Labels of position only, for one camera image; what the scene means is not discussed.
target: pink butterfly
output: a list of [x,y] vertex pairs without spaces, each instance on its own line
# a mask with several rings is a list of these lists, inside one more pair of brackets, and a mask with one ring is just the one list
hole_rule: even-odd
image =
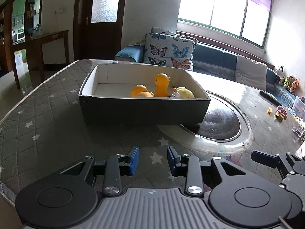
[[160,57],[164,57],[166,51],[168,50],[167,47],[158,49],[158,48],[156,48],[156,47],[153,46],[153,45],[149,45],[149,46],[150,46],[150,48],[151,48],[151,50],[152,50],[152,54],[155,55],[155,56],[156,56],[156,55],[159,55]]
[[173,67],[181,68],[181,69],[189,69],[190,68],[190,60],[189,59],[184,60],[182,63],[179,63],[175,59],[171,59],[171,60],[172,60],[172,63],[173,63]]

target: orange toy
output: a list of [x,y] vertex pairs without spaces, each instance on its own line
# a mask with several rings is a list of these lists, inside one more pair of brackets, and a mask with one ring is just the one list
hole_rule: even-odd
[[135,86],[130,94],[132,97],[141,96],[141,97],[154,97],[152,92],[148,92],[147,88],[144,85],[137,85]]
[[167,74],[160,73],[155,77],[155,84],[157,85],[155,93],[157,97],[168,97],[167,88],[170,83],[170,78]]

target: box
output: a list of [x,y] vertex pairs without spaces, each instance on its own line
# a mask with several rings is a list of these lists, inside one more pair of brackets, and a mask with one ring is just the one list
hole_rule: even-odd
[[300,118],[302,119],[305,118],[305,104],[301,101],[301,99],[298,96],[295,97],[292,110],[294,110],[295,114]]
[[[155,76],[170,77],[167,92],[186,87],[192,98],[131,97],[136,85],[155,92]],[[201,123],[210,98],[188,71],[147,64],[98,64],[84,80],[79,101],[86,124],[193,124]]]

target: window frame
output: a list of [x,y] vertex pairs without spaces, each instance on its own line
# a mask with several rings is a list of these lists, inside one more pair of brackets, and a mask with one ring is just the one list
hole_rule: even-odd
[[213,11],[214,11],[214,5],[215,5],[215,0],[214,0],[214,4],[213,4],[213,10],[212,10],[212,14],[211,14],[211,19],[210,19],[210,23],[209,25],[206,25],[206,24],[203,24],[203,23],[200,23],[200,22],[196,22],[196,21],[192,21],[192,20],[187,20],[187,19],[183,19],[183,18],[178,18],[178,21],[185,21],[185,22],[189,22],[189,23],[192,23],[192,24],[196,24],[196,25],[200,25],[200,26],[204,26],[204,27],[207,27],[207,28],[211,28],[213,30],[216,30],[216,31],[219,31],[219,32],[222,32],[222,33],[226,33],[226,34],[229,34],[235,38],[238,38],[238,39],[241,39],[243,41],[246,41],[260,49],[265,49],[265,45],[266,45],[266,40],[267,40],[267,35],[268,35],[268,32],[269,32],[269,26],[270,26],[270,20],[271,20],[271,14],[272,14],[272,7],[273,7],[273,1],[274,0],[271,0],[271,5],[270,5],[270,12],[269,12],[269,17],[268,17],[268,22],[267,22],[267,26],[266,26],[266,31],[265,31],[265,35],[264,35],[264,39],[263,39],[263,44],[262,46],[251,41],[251,40],[248,40],[244,37],[242,37],[242,32],[244,30],[244,25],[245,25],[245,20],[246,20],[246,14],[247,14],[247,9],[248,9],[248,1],[246,1],[246,6],[245,6],[245,9],[244,9],[244,17],[243,17],[243,21],[242,21],[242,27],[240,29],[240,34],[239,35],[236,35],[236,34],[233,34],[233,33],[230,33],[228,31],[225,31],[225,30],[222,30],[220,28],[217,28],[217,27],[213,27],[211,26],[211,22],[212,22],[212,17],[213,17]]

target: gray pillow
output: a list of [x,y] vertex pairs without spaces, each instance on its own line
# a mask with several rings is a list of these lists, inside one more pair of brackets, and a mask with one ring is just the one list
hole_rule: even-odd
[[237,83],[266,91],[267,65],[238,55],[235,70]]

